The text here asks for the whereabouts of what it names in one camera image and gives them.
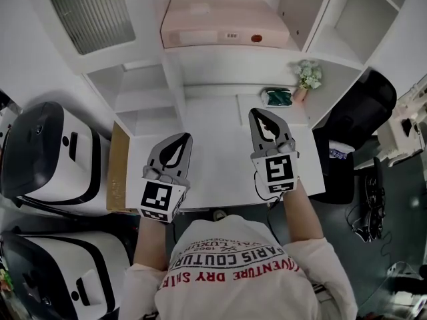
white flower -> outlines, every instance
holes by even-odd
[[[312,62],[311,61],[307,61],[307,60],[305,60],[305,61],[301,61],[301,63],[300,63],[300,65],[301,65],[301,67],[309,67],[309,68],[311,68],[312,67]]]
[[[322,78],[322,70],[320,69],[320,67],[316,67],[315,69],[313,69],[313,76],[316,79],[321,79]]]
[[[294,73],[295,73],[296,75],[301,75],[301,71],[302,71],[302,69],[301,69],[301,67],[300,67],[299,65],[296,65],[296,66],[294,67]]]
[[[304,83],[310,87],[312,86],[313,82],[314,82],[313,77],[307,77],[304,81]]]
[[[304,67],[301,72],[301,76],[303,77],[310,77],[312,75],[312,68],[311,67]]]
[[[313,89],[317,89],[319,86],[321,86],[322,84],[319,81],[314,81],[313,84],[311,84]]]

white table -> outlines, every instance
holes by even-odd
[[[193,149],[187,179],[191,189],[181,210],[263,203],[254,188],[255,168],[250,159],[254,152],[248,125],[242,125],[246,110],[236,96],[191,98],[186,101],[185,131],[193,137]],[[324,181],[313,133],[301,122],[290,125],[296,149],[300,152],[298,172],[308,195],[322,193]],[[155,144],[164,136],[131,140],[127,166],[127,192],[141,177],[142,167]],[[261,196],[268,193],[257,182]]]

black chair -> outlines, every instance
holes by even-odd
[[[372,70],[365,82],[357,81],[332,109],[326,124],[314,129],[325,193],[312,199],[331,204],[351,203],[354,196],[354,162],[329,158],[329,140],[361,148],[392,115],[396,90],[379,72]]]

black lid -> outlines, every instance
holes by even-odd
[[[46,320],[77,320],[62,272],[52,256],[10,231],[1,236],[14,291],[28,312]]]
[[[59,158],[64,111],[56,102],[35,105],[16,118],[3,150],[1,194],[33,192],[53,176]]]

pink box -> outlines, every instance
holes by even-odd
[[[255,45],[284,48],[289,30],[264,0],[171,0],[163,46]]]

